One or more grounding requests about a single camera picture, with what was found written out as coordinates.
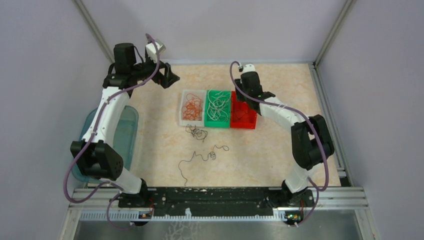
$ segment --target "white wall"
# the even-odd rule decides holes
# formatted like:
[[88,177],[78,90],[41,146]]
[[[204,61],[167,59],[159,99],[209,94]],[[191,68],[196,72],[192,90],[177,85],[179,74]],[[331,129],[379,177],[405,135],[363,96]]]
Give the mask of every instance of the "white wall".
[[0,31],[0,239],[57,239],[69,147],[109,63],[71,0],[3,0]]
[[357,1],[319,68],[382,239],[424,236],[424,1]]
[[145,33],[171,63],[315,60],[346,0],[84,0],[105,40],[143,47]]

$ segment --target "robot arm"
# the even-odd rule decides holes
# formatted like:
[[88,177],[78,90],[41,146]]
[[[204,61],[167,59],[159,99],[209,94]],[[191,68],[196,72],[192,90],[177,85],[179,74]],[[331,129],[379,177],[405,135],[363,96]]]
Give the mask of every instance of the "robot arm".
[[[138,81],[153,74],[157,66],[157,55],[165,50],[165,46],[158,40],[155,40],[155,43],[149,42],[145,47],[145,62],[141,59],[142,62],[138,64],[136,64],[135,50],[132,43],[115,45],[113,49],[115,63],[112,64],[115,73],[112,73],[111,69],[109,70],[103,81],[101,101],[94,120],[82,140],[72,142],[70,151],[75,157],[91,135],[95,133],[89,147],[76,162],[80,172],[84,176],[104,182],[112,181],[123,189],[124,194],[137,195],[143,201],[147,198],[146,182],[125,169],[122,157],[113,149],[119,118],[130,100],[133,90],[118,94],[109,101],[108,99],[123,89],[137,85]],[[159,69],[164,69],[164,74],[157,71],[152,78],[155,83],[166,89],[180,79],[172,73],[168,63],[160,61],[158,64]],[[96,132],[93,131],[95,125],[97,125]]]
[[[296,164],[289,177],[283,181],[282,191],[285,202],[297,202],[297,197],[307,189],[308,177],[312,177],[323,164],[317,141],[310,139],[311,129],[301,115],[284,107],[279,107],[286,106],[286,104],[282,103],[271,92],[263,92],[255,66],[247,64],[239,70],[241,76],[240,79],[235,80],[235,83],[241,90],[252,98],[274,103],[278,106],[250,100],[236,89],[237,100],[246,102],[258,114],[274,120],[281,127],[291,132],[292,153]],[[321,115],[310,117],[309,120],[318,132],[325,155],[328,158],[334,153],[334,146],[326,121]]]

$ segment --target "beige table surface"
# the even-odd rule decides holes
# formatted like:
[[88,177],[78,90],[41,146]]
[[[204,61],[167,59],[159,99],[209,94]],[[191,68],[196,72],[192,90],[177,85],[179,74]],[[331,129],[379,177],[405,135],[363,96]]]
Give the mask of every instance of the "beige table surface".
[[[307,116],[321,113],[307,64],[257,64],[264,91],[274,93],[282,102]],[[234,68],[234,77],[239,77]],[[189,161],[194,151],[207,158],[214,145],[226,145],[229,151],[215,149],[216,159],[200,156],[182,162],[188,179],[186,186],[197,187],[279,187],[289,176],[295,160],[291,135],[274,121],[258,116],[256,129],[201,128],[208,132],[204,142],[196,140],[179,126],[178,110],[184,89],[227,90],[234,86],[229,65],[174,65],[181,77],[170,88],[153,82],[136,89],[129,105],[139,114],[138,132],[130,172],[152,187],[182,187],[185,179],[178,168]],[[334,158],[330,157],[329,184],[340,186]],[[324,168],[313,177],[322,186]]]

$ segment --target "red tray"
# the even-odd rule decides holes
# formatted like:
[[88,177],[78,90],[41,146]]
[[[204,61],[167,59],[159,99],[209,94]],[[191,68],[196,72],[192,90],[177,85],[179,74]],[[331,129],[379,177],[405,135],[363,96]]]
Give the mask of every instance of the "red tray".
[[229,127],[232,129],[255,129],[257,114],[248,104],[236,100],[236,92],[231,91],[231,119]]

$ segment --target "teal container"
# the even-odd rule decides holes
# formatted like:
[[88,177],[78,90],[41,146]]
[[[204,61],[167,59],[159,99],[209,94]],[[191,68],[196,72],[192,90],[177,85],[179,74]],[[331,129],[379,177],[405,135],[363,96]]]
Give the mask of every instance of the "teal container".
[[[210,102],[221,105],[226,101],[223,107],[220,107],[220,116],[216,114],[214,107],[210,106]],[[229,128],[231,118],[231,91],[209,90],[206,93],[206,104],[204,111],[204,126],[210,128]]]
[[[94,109],[85,119],[84,127],[82,128],[79,139],[82,139],[84,134],[89,129],[97,108]],[[132,106],[125,106],[120,115],[118,125],[116,126],[115,136],[113,138],[113,149],[122,157],[123,167],[130,170],[133,160],[134,145],[136,143],[137,128],[139,123],[139,113]],[[93,179],[88,176],[83,176],[75,164],[72,168],[72,175],[85,183],[99,184],[100,180]]]

